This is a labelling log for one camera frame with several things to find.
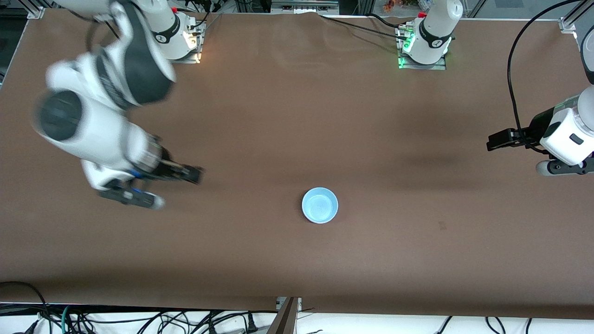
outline table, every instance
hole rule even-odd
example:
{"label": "table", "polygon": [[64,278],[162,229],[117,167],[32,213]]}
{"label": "table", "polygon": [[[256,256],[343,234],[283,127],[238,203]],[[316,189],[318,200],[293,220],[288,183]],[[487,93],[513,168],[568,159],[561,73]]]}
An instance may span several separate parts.
{"label": "table", "polygon": [[[514,126],[505,63],[522,25],[462,20],[447,70],[415,71],[389,37],[316,14],[221,16],[202,63],[176,65],[167,101],[132,113],[206,169],[200,186],[155,183],[167,205],[151,211],[96,196],[33,131],[45,68],[84,52],[87,29],[47,10],[0,91],[0,280],[63,303],[253,310],[297,295],[320,312],[591,319],[592,177],[485,148]],[[527,31],[512,71],[525,124],[587,85],[553,21]],[[301,213],[317,186],[340,203],[325,225]]]}

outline white robotic arm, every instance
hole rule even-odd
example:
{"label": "white robotic arm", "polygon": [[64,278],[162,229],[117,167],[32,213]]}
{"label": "white robotic arm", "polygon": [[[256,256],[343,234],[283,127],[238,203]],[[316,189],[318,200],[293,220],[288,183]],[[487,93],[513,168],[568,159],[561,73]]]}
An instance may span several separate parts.
{"label": "white robotic arm", "polygon": [[128,121],[130,108],[166,97],[175,73],[135,4],[112,0],[110,14],[122,32],[118,41],[48,68],[50,93],[37,111],[36,130],[82,159],[100,196],[159,209],[164,200],[135,190],[135,179],[197,184],[201,169],[173,162],[157,138]]}
{"label": "white robotic arm", "polygon": [[489,151],[500,147],[541,145],[551,159],[537,164],[545,176],[594,172],[594,27],[582,41],[582,63],[592,86],[541,112],[527,128],[506,129],[489,136]]}
{"label": "white robotic arm", "polygon": [[420,64],[436,63],[446,54],[452,41],[451,33],[463,12],[460,0],[437,0],[426,17],[418,17],[406,24],[413,26],[413,32],[403,51]]}
{"label": "white robotic arm", "polygon": [[[79,14],[103,17],[110,14],[110,0],[55,0]],[[194,17],[173,12],[167,0],[132,0],[143,13],[165,58],[178,60],[199,47],[198,24]]]}

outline mounting plate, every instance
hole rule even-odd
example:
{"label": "mounting plate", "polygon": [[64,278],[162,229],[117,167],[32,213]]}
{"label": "mounting plate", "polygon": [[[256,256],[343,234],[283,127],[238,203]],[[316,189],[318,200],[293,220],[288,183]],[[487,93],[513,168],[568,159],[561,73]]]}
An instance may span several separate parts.
{"label": "mounting plate", "polygon": [[[196,24],[196,19],[190,17],[191,25]],[[190,33],[197,33],[196,36],[189,37],[188,40],[192,44],[196,44],[197,47],[190,51],[185,57],[171,61],[173,64],[199,64],[202,58],[202,47],[204,46],[204,34],[206,32],[206,21],[200,23],[196,28],[190,31]]]}
{"label": "mounting plate", "polygon": [[[411,22],[407,22],[406,24],[401,24],[400,27],[395,28],[394,31],[396,32],[396,36],[404,36],[406,38],[414,38],[411,36],[412,32],[415,30],[414,26]],[[418,62],[414,61],[408,53],[404,52],[405,44],[408,41],[396,39],[396,49],[398,50],[398,68],[411,68],[413,70],[445,70],[446,69],[446,57],[445,55],[441,56],[440,60],[436,63],[431,65],[419,64]]]}

